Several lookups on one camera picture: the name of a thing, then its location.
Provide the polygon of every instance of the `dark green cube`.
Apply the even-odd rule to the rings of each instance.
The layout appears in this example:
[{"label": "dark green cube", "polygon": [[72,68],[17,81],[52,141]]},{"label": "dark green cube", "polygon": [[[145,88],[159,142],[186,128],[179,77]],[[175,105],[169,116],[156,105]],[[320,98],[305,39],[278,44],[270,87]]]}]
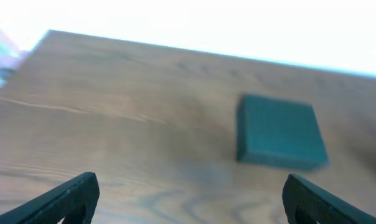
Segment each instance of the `dark green cube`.
[{"label": "dark green cube", "polygon": [[312,106],[243,96],[237,111],[237,160],[304,170],[328,164]]}]

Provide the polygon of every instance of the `black object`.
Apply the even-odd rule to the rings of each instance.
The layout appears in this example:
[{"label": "black object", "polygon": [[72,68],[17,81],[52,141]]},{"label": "black object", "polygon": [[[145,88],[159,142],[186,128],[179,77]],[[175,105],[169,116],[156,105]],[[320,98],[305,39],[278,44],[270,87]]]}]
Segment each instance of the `black object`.
[{"label": "black object", "polygon": [[376,224],[375,217],[296,174],[288,176],[282,199],[289,224]]},{"label": "black object", "polygon": [[0,215],[0,224],[91,223],[100,188],[95,173],[85,172],[49,192]]},{"label": "black object", "polygon": [[237,110],[237,160],[311,170],[328,164],[311,105],[243,95]]}]

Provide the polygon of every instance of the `white wall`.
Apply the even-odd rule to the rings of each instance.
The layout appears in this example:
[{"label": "white wall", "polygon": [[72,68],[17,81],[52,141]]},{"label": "white wall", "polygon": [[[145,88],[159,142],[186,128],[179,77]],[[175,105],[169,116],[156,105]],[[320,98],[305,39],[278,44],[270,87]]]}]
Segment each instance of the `white wall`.
[{"label": "white wall", "polygon": [[376,0],[3,0],[0,27],[25,49],[57,29],[376,76]]}]

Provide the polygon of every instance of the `wooden surface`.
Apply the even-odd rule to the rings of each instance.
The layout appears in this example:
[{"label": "wooden surface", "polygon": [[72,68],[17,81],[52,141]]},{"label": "wooden surface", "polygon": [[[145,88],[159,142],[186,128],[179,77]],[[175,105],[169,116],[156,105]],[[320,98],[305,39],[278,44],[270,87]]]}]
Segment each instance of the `wooden surface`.
[{"label": "wooden surface", "polygon": [[[330,166],[237,164],[244,92],[313,104]],[[0,214],[84,171],[94,223],[286,223],[292,172],[376,216],[376,80],[51,31],[0,91]]]}]

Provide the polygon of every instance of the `block's top face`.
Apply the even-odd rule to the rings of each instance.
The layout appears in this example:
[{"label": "block's top face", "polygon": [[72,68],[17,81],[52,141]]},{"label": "block's top face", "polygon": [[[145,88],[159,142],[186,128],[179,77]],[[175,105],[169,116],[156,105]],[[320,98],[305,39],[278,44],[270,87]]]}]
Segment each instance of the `block's top face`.
[{"label": "block's top face", "polygon": [[327,161],[311,105],[252,95],[244,96],[242,103],[247,153]]}]

